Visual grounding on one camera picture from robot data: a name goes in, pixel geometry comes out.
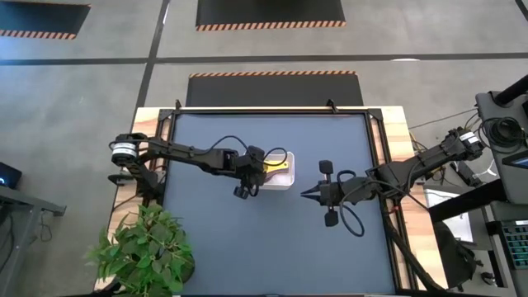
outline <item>keyboard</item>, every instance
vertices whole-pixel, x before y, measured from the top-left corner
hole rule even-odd
[[[502,222],[502,236],[513,269],[528,269],[528,224]]]

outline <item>potted plant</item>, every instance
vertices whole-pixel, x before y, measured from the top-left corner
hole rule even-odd
[[[97,276],[115,276],[127,297],[169,297],[181,291],[195,263],[177,219],[157,204],[140,205],[134,224],[125,224],[128,215],[112,241],[103,229],[99,245],[88,252],[88,258],[98,266]]]

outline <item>white container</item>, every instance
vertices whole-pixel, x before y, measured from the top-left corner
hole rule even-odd
[[[279,163],[282,160],[284,160],[284,154],[271,154],[267,156],[265,161],[267,163]],[[266,181],[264,185],[260,187],[261,190],[285,191],[290,189],[295,181],[295,156],[292,152],[288,152],[286,162],[288,163],[288,171],[273,175],[269,181]]]

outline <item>black floor mat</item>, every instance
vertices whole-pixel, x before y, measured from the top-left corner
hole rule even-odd
[[[363,106],[353,71],[195,73],[186,106]]]
[[[223,31],[345,26],[341,0],[200,0],[196,29]]]
[[[89,11],[89,5],[0,2],[0,36],[71,40]]]

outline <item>hazard stripe tape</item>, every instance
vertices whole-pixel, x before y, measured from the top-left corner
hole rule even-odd
[[[199,25],[197,31],[230,31],[230,30],[259,30],[259,29],[292,29],[292,28],[329,28],[344,27],[346,21],[278,21],[242,24]]]
[[[21,37],[21,38],[41,38],[41,39],[61,39],[72,40],[77,37],[75,34],[61,32],[39,32],[39,31],[17,31],[17,30],[0,30],[2,37]]]
[[[356,71],[333,70],[333,71],[249,71],[239,73],[193,73],[189,78],[205,77],[239,77],[239,76],[273,76],[273,75],[356,75]]]

